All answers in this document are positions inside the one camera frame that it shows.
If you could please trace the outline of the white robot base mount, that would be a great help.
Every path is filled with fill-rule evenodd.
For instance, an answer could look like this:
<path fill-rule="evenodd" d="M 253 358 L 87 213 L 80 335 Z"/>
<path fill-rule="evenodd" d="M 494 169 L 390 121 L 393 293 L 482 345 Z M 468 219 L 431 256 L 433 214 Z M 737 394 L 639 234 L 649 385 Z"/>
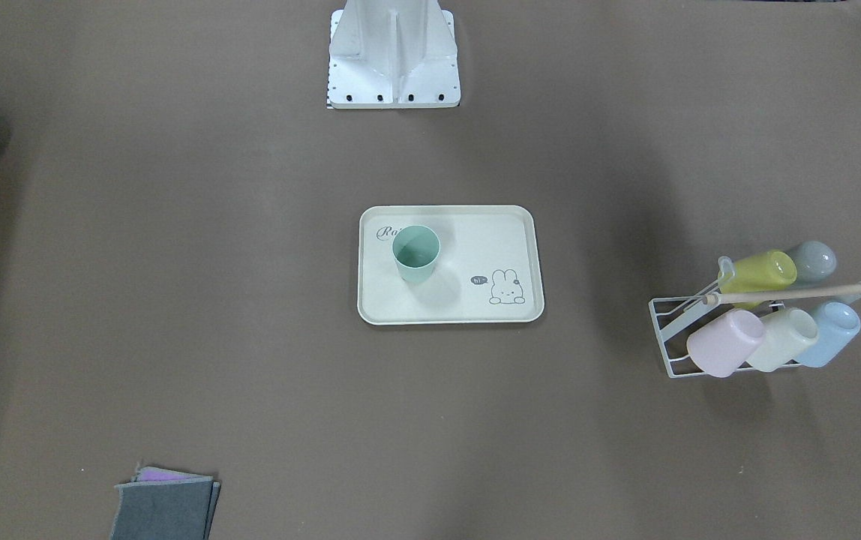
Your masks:
<path fill-rule="evenodd" d="M 330 16 L 325 102 L 334 110 L 461 102 L 457 32 L 437 1 L 348 1 Z"/>

